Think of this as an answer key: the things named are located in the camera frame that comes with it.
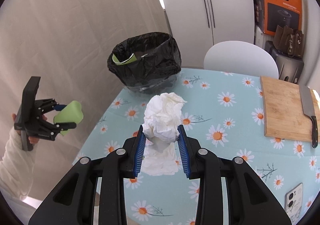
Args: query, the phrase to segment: chair backrest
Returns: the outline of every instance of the chair backrest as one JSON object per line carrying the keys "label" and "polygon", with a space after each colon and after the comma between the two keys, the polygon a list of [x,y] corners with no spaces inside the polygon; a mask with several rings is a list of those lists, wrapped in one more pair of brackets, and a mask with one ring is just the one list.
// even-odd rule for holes
{"label": "chair backrest", "polygon": [[204,69],[279,78],[271,55],[242,41],[225,41],[211,47],[204,58]]}

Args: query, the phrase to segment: orange box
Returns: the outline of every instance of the orange box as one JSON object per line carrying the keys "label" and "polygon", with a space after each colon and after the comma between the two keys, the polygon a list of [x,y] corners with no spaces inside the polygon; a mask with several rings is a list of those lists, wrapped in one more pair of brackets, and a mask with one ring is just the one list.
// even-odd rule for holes
{"label": "orange box", "polygon": [[301,30],[302,0],[255,0],[255,21],[263,33],[272,36],[277,25]]}

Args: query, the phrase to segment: human hand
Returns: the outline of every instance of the human hand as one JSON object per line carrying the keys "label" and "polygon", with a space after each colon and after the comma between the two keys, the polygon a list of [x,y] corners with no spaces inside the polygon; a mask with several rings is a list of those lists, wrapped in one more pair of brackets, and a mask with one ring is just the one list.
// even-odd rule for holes
{"label": "human hand", "polygon": [[[16,120],[17,115],[14,114],[14,113],[12,113],[12,114],[11,114],[11,117],[12,117],[12,120],[13,120],[13,122],[14,122],[14,121]],[[42,115],[42,119],[43,119],[43,120],[47,120],[48,118],[47,118],[46,116]],[[20,130],[16,130],[16,132],[17,132],[19,135],[21,135],[21,131],[20,131]],[[31,144],[37,144],[37,143],[39,142],[39,138],[29,137],[29,141],[30,141]]]}

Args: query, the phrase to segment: crumpled tissue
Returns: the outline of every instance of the crumpled tissue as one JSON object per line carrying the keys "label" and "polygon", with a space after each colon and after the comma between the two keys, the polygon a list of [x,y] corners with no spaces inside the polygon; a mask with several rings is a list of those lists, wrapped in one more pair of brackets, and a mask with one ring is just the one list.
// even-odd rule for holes
{"label": "crumpled tissue", "polygon": [[149,175],[173,175],[178,171],[174,142],[179,137],[181,109],[186,103],[175,93],[156,95],[147,104],[143,133],[151,143],[144,150],[141,171]]}

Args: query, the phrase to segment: smartphone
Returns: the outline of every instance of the smartphone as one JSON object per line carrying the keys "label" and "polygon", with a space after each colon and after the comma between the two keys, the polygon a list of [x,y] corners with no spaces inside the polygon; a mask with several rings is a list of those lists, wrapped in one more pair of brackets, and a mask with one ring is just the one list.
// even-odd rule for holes
{"label": "smartphone", "polygon": [[286,193],[284,199],[284,210],[289,216],[292,224],[299,221],[302,209],[303,183]]}

